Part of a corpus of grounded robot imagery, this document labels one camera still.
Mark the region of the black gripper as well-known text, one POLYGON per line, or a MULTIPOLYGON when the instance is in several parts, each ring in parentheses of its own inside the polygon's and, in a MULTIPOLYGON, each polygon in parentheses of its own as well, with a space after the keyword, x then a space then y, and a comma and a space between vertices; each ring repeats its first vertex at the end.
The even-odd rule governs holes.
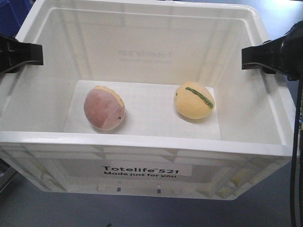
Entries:
POLYGON ((279 72, 287 75, 289 81, 299 80, 303 70, 303 22, 294 24, 284 37, 243 48, 241 69, 279 72))

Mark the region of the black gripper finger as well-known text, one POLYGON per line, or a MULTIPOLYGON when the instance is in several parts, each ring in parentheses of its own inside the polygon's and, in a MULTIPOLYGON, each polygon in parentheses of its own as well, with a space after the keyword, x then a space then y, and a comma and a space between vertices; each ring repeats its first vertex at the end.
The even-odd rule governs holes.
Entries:
POLYGON ((16 73, 25 64, 43 65, 43 48, 0 34, 0 73, 16 73))

